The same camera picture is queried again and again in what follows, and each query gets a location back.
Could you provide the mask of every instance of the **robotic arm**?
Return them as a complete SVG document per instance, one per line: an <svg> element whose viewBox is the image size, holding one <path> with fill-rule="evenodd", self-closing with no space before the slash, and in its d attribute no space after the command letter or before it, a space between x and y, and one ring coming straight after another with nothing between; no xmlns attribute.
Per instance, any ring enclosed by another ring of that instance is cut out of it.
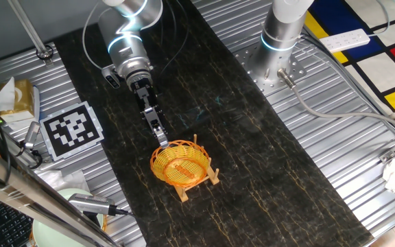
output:
<svg viewBox="0 0 395 247"><path fill-rule="evenodd" d="M152 66L139 31L153 26L163 13L161 0L104 0L114 10L99 18L101 35L108 46L113 64L102 69L106 80L119 87L118 75L135 94L143 119L147 121L160 146L169 145L163 126L164 116L158 105L150 75Z"/></svg>

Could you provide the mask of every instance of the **metal grooved floor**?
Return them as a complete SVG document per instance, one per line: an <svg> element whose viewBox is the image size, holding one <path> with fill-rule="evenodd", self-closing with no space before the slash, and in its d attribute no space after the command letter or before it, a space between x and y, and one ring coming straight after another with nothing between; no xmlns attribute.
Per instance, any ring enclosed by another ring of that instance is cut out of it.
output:
<svg viewBox="0 0 395 247"><path fill-rule="evenodd" d="M38 87L41 117L80 102L79 95L75 91L59 53L54 44L49 45L55 51L54 65L51 67L46 67L44 62L36 57L36 50L26 51L0 61L0 83L7 82L14 76L15 79L28 79ZM27 128L11 132L10 135L17 141L21 141L25 138L26 133ZM51 160L45 149L41 134L38 135L34 149L39 150L44 160ZM130 210L101 144L97 144L70 158L45 163L39 167L39 170L42 171L56 169L60 170L63 176L82 170L92 194L112 198L120 209ZM126 246L145 246L143 235L133 217L108 216L106 232L115 241L124 241Z"/></svg>
<svg viewBox="0 0 395 247"><path fill-rule="evenodd" d="M193 3L238 58L258 44L261 23L271 6L269 0ZM307 70L306 78L297 82L306 103L323 113L372 112L353 87L321 60L328 58L307 45L301 42L294 49ZM384 165L379 160L395 145L395 134L371 118L323 119L310 115L286 86L274 85L263 93L361 223L375 237L395 225L395 194L385 189Z"/></svg>

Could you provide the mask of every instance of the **power strip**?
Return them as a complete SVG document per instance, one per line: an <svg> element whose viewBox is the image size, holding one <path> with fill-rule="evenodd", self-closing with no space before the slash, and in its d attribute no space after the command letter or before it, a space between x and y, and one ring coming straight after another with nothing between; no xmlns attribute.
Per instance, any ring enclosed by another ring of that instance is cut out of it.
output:
<svg viewBox="0 0 395 247"><path fill-rule="evenodd" d="M367 45L370 42L370 37L368 37L363 29L357 29L342 34L321 38L320 41L331 53L334 53L362 45Z"/></svg>

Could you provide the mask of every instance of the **mondrian pattern rug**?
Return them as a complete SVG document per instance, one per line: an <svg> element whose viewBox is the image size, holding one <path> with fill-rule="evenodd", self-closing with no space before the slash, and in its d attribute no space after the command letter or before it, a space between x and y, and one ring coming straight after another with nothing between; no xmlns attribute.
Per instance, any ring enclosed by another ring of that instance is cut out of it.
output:
<svg viewBox="0 0 395 247"><path fill-rule="evenodd" d="M381 1L390 16L388 31L371 37L367 45L334 55L390 114L395 113L395 1ZM306 25L318 38L359 28L375 34L387 27L387 18L376 0L315 0Z"/></svg>

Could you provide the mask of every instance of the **metal pole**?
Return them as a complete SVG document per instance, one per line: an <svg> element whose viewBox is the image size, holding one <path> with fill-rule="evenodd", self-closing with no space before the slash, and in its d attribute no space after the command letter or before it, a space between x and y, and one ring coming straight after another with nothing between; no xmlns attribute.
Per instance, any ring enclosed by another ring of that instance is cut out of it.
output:
<svg viewBox="0 0 395 247"><path fill-rule="evenodd" d="M0 180L5 178L6 167L0 158ZM8 186L0 189L0 201L84 246L118 246L24 164L12 168Z"/></svg>
<svg viewBox="0 0 395 247"><path fill-rule="evenodd" d="M38 56L40 56L40 58L48 58L51 55L50 52L45 47L42 40L39 38L38 33L36 32L32 23L28 19L28 16L26 15L26 13L25 13L24 9L22 8L21 4L19 3L19 1L18 0L8 0L8 3L10 4L10 6L12 6L14 13L18 17L22 26L25 28L25 31L28 33L28 36L33 41L34 46L37 48Z"/></svg>

